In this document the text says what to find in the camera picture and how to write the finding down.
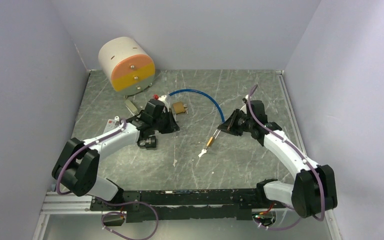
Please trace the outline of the long shackle brass padlock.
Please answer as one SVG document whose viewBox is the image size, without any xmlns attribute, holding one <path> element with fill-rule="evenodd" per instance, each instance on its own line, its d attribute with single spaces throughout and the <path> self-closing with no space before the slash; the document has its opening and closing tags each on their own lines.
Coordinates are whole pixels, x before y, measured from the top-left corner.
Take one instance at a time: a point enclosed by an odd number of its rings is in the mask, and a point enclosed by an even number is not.
<svg viewBox="0 0 384 240">
<path fill-rule="evenodd" d="M 205 145 L 205 148 L 206 148 L 206 149 L 209 148 L 209 147 L 213 144 L 214 140 L 217 138 L 217 136 L 219 135 L 219 133 L 220 133 L 220 130 L 219 130 L 219 129 L 216 129 L 216 130 L 214 131 L 213 135 L 209 138 L 208 142 L 207 142 L 206 145 Z"/>
</svg>

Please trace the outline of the blue cable lock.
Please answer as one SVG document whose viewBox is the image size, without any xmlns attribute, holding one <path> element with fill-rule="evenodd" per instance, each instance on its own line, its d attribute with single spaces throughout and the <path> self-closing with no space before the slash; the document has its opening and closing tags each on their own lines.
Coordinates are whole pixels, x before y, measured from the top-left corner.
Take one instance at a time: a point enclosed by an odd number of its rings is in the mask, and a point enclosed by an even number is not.
<svg viewBox="0 0 384 240">
<path fill-rule="evenodd" d="M 174 90 L 174 91 L 170 92 L 168 95 L 169 96 L 176 96 L 176 95 L 181 95 L 181 94 L 185 94 L 185 95 L 188 95 L 188 96 L 189 95 L 196 95 L 198 98 L 201 99 L 201 100 L 198 101 L 201 104 L 202 103 L 207 103 L 207 102 L 210 103 L 214 107 L 214 109 L 218 112 L 218 115 L 219 115 L 219 118 L 220 118 L 220 122 L 224 123 L 226 121 L 226 117 L 224 115 L 224 112 L 223 112 L 221 106 L 208 93 L 203 92 L 201 90 L 197 90 L 197 89 L 184 88 L 184 89 Z"/>
</svg>

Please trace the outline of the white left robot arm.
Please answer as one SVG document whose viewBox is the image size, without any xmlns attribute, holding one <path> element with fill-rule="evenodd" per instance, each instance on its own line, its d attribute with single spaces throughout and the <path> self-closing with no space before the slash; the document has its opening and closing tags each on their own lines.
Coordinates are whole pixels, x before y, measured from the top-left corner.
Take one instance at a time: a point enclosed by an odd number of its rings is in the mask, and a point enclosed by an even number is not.
<svg viewBox="0 0 384 240">
<path fill-rule="evenodd" d="M 171 134 L 179 131 L 169 95 L 150 99 L 139 114 L 114 119 L 118 126 L 99 136 L 68 140 L 52 170 L 59 195 L 90 195 L 103 201 L 110 210 L 124 202 L 124 190 L 113 181 L 98 176 L 100 161 L 129 145 L 142 149 L 157 146 L 156 132 Z"/>
</svg>

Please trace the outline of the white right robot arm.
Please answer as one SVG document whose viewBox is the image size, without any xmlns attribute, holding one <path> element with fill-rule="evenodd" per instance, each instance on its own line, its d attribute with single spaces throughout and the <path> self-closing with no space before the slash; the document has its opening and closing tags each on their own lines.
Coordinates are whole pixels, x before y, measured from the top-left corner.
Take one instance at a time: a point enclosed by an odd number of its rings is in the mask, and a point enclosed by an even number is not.
<svg viewBox="0 0 384 240">
<path fill-rule="evenodd" d="M 249 133 L 273 153 L 293 177 L 293 183 L 266 179 L 256 186 L 255 202 L 262 208 L 272 202 L 292 207 L 302 218 L 316 217 L 338 206 L 334 170 L 305 156 L 276 122 L 269 122 L 264 103 L 245 100 L 245 110 L 235 109 L 217 129 L 232 136 Z"/>
</svg>

